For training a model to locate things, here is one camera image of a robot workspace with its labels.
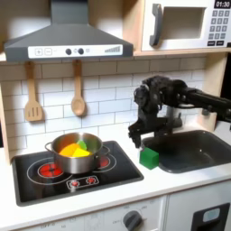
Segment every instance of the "microwave door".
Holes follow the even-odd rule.
[[[206,48],[214,3],[146,0],[142,50]]]

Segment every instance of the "time display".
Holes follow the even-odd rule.
[[[216,9],[230,9],[231,1],[230,0],[216,0],[215,6]]]

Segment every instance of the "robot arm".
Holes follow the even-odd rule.
[[[144,80],[134,92],[134,102],[138,105],[138,120],[129,126],[129,136],[136,148],[141,146],[142,134],[166,134],[173,128],[182,126],[180,117],[157,117],[163,105],[181,109],[203,108],[207,112],[216,112],[225,118],[231,118],[230,100],[188,88],[182,80],[170,80],[161,76]]]

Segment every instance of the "silver pot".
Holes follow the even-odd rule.
[[[64,147],[78,141],[84,141],[92,155],[86,157],[60,155],[60,151]],[[54,160],[58,167],[71,174],[93,171],[97,167],[97,158],[110,153],[110,150],[103,145],[102,141],[93,134],[64,134],[57,137],[53,142],[47,143],[45,148],[54,153]]]

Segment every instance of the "gray sink basin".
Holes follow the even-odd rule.
[[[201,130],[147,138],[143,144],[158,152],[159,167],[172,173],[231,162],[231,146],[214,134]]]

